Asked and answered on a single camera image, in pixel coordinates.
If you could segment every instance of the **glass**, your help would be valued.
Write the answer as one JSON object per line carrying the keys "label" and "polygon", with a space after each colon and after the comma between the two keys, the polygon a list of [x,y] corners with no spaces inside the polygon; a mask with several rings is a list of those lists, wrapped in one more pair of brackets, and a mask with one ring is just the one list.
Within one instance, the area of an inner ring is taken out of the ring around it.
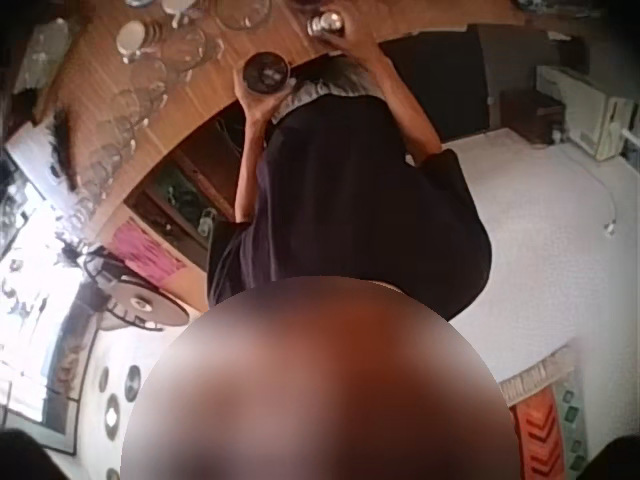
{"label": "glass", "polygon": [[83,197],[93,203],[93,206],[84,204],[83,210],[95,213],[97,206],[109,194],[111,184],[118,170],[125,161],[122,151],[115,145],[105,145],[89,154],[87,167],[79,174],[79,184]]}
{"label": "glass", "polygon": [[174,30],[162,45],[162,61],[179,74],[189,72],[202,62],[206,46],[207,39],[200,28]]}
{"label": "glass", "polygon": [[168,92],[179,80],[178,73],[162,60],[150,55],[141,57],[131,66],[130,83],[135,90],[148,92],[153,110],[164,106]]}
{"label": "glass", "polygon": [[135,152],[136,139],[132,123],[124,116],[103,120],[96,125],[98,142],[102,145],[115,145],[118,150]]}
{"label": "glass", "polygon": [[249,90],[263,95],[282,90],[289,75],[287,61],[273,52],[255,54],[247,60],[242,70],[242,78]]}
{"label": "glass", "polygon": [[209,0],[162,0],[162,9],[172,16],[174,29],[188,24],[193,19],[205,17],[209,13]]}
{"label": "glass", "polygon": [[116,47],[124,63],[132,63],[145,52],[157,49],[165,27],[157,21],[132,20],[122,26],[116,36]]}
{"label": "glass", "polygon": [[217,0],[215,13],[230,30],[251,30],[269,19],[271,0]]}
{"label": "glass", "polygon": [[148,90],[127,89],[118,92],[111,99],[113,118],[125,117],[133,125],[146,127],[153,113],[153,102]]}

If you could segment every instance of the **patterned rug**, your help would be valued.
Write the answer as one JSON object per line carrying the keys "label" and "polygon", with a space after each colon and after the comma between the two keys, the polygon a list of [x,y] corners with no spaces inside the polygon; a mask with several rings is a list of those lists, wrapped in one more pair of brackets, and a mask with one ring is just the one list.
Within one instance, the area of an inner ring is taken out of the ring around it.
{"label": "patterned rug", "polygon": [[582,392],[566,346],[500,384],[520,442],[523,480],[574,480],[587,464]]}

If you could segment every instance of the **wine glass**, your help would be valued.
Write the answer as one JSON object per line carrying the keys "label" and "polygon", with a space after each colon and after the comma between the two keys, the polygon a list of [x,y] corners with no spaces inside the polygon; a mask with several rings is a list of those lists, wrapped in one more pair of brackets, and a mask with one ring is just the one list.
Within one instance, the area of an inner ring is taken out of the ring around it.
{"label": "wine glass", "polygon": [[269,19],[271,0],[217,0],[215,14],[229,30],[252,30]]}

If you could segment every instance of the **cable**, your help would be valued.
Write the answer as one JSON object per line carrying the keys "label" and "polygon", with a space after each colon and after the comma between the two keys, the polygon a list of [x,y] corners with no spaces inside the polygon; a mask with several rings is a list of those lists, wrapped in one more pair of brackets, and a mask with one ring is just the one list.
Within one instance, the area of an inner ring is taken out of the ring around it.
{"label": "cable", "polygon": [[591,170],[589,170],[586,166],[584,166],[582,163],[580,163],[575,158],[572,158],[571,155],[569,155],[565,151],[565,149],[563,148],[566,145],[568,145],[568,144],[567,143],[560,143],[560,144],[557,144],[556,146],[558,147],[558,150],[560,152],[562,152],[562,155],[565,158],[567,158],[572,163],[578,165],[584,172],[586,172],[586,174],[589,177],[591,177],[593,180],[595,180],[604,189],[605,192],[607,192],[607,195],[609,197],[609,202],[611,204],[611,210],[612,210],[613,218],[611,219],[611,221],[609,223],[606,223],[604,225],[604,231],[609,237],[613,237],[615,235],[615,233],[616,233],[615,232],[616,225],[618,224],[618,206],[616,205],[616,201],[613,198],[613,194],[611,193],[611,190],[609,190],[609,187],[607,187],[606,183],[604,183],[601,179],[596,177],[593,174],[593,172],[591,172]]}

